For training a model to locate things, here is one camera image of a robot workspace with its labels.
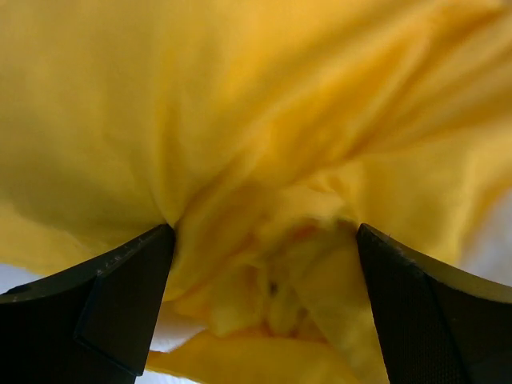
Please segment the yellow Pikachu pillowcase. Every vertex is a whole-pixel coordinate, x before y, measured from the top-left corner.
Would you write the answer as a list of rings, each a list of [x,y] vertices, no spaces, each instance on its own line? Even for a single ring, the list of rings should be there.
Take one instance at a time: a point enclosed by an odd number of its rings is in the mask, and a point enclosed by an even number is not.
[[[508,1],[1,4],[1,261],[171,225],[152,370],[386,382],[357,228],[456,264],[510,188]]]

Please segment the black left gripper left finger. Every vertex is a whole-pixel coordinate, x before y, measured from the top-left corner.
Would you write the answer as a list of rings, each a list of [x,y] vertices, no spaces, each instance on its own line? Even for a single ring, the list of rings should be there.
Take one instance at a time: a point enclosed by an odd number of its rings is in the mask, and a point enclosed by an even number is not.
[[[1,295],[3,383],[133,383],[144,372],[173,259],[161,225]]]

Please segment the white pillow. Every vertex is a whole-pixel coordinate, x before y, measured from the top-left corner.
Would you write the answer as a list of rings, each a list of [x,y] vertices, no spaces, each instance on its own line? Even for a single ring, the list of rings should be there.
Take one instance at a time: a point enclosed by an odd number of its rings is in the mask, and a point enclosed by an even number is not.
[[[158,314],[150,351],[170,352],[207,328],[202,320],[179,314],[171,302],[163,302]]]

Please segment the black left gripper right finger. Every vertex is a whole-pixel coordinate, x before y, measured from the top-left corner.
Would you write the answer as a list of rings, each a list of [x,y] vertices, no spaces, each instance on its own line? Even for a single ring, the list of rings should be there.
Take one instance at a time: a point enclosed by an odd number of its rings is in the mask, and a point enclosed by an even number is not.
[[[367,224],[357,245],[392,383],[509,383],[511,288],[419,253]]]

